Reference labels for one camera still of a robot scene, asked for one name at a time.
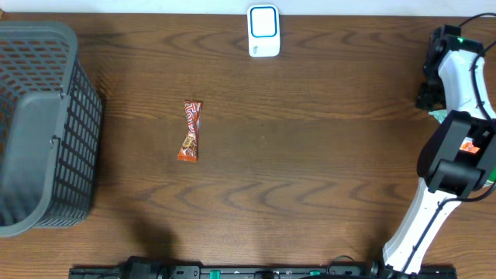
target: wood grain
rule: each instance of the wood grain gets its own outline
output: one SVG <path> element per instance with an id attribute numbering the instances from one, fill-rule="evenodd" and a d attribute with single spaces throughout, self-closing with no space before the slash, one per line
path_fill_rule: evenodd
<path id="1" fill-rule="evenodd" d="M 438 124 L 414 107 L 429 33 L 460 19 L 282 16 L 252 59 L 237 15 L 8 14 L 57 20 L 105 99 L 95 207 L 70 229 L 0 239 L 0 278 L 67 278 L 128 256 L 204 264 L 376 260 L 410 205 Z M 492 40 L 496 21 L 466 36 Z M 493 103 L 496 56 L 486 57 Z M 200 161 L 178 162 L 202 100 Z M 458 208 L 425 262 L 493 278 L 496 201 Z"/>

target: candy bar wrapper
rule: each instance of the candy bar wrapper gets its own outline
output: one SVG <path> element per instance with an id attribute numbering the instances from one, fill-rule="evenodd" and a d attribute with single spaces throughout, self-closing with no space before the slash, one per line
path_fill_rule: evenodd
<path id="1" fill-rule="evenodd" d="M 188 134 L 177 155 L 178 160 L 196 162 L 198 160 L 198 128 L 200 128 L 200 111 L 202 102 L 184 101 L 184 110 L 188 119 Z"/>

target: white plastic object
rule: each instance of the white plastic object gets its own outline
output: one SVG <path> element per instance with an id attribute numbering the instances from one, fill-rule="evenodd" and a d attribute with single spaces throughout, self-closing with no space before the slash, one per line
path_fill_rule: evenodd
<path id="1" fill-rule="evenodd" d="M 400 228 L 394 236 L 386 243 L 382 250 L 384 264 L 391 266 L 396 271 L 402 271 L 406 265 L 413 246 L 417 245 L 420 236 L 429 224 L 432 216 L 438 208 L 438 204 L 448 198 L 456 198 L 455 194 L 446 193 L 438 190 L 434 193 L 429 192 L 427 184 L 423 178 L 418 180 L 417 193 L 415 200 L 410 205 Z M 461 201 L 452 201 L 444 205 L 441 212 L 437 215 L 430 230 L 425 235 L 424 240 L 417 249 L 412 261 L 408 265 L 406 274 L 417 273 L 420 271 L 422 259 L 429 248 L 434 236 L 441 228 L 450 213 L 460 205 Z"/>
<path id="2" fill-rule="evenodd" d="M 273 57 L 281 48 L 279 10 L 274 5 L 248 9 L 248 50 L 251 57 Z"/>
<path id="3" fill-rule="evenodd" d="M 439 77 L 443 81 L 444 95 L 446 96 L 446 109 L 448 112 L 457 110 L 459 112 L 469 112 L 473 117 L 486 119 L 482 111 L 478 108 L 475 97 L 474 86 L 472 85 L 472 63 L 476 53 L 458 50 L 448 51 L 439 65 Z M 491 118 L 496 118 L 487 97 L 486 84 L 484 82 L 484 58 L 480 57 L 476 62 L 475 78 L 477 88 L 484 108 Z"/>

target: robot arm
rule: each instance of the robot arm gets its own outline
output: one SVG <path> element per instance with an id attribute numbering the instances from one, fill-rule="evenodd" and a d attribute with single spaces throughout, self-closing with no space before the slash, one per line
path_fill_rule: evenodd
<path id="1" fill-rule="evenodd" d="M 481 189 L 494 169 L 494 132 L 478 106 L 472 79 L 474 59 L 483 47 L 460 34 L 459 27 L 443 26 L 430 38 L 424 64 L 427 83 L 421 87 L 417 107 L 433 110 L 442 105 L 449 115 L 421 152 L 415 199 L 399 230 L 383 248 L 385 267 L 397 272 L 419 272 L 434 236 L 461 203 L 454 199 L 467 198 Z M 476 84 L 486 112 L 496 118 L 487 97 L 483 66 L 480 57 Z M 452 201 L 439 207 L 448 199 Z"/>

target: gray plastic basket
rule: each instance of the gray plastic basket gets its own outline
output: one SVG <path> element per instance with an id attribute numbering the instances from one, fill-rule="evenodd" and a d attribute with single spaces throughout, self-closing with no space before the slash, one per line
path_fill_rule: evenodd
<path id="1" fill-rule="evenodd" d="M 102 101 L 58 22 L 0 22 L 0 236 L 89 212 Z"/>

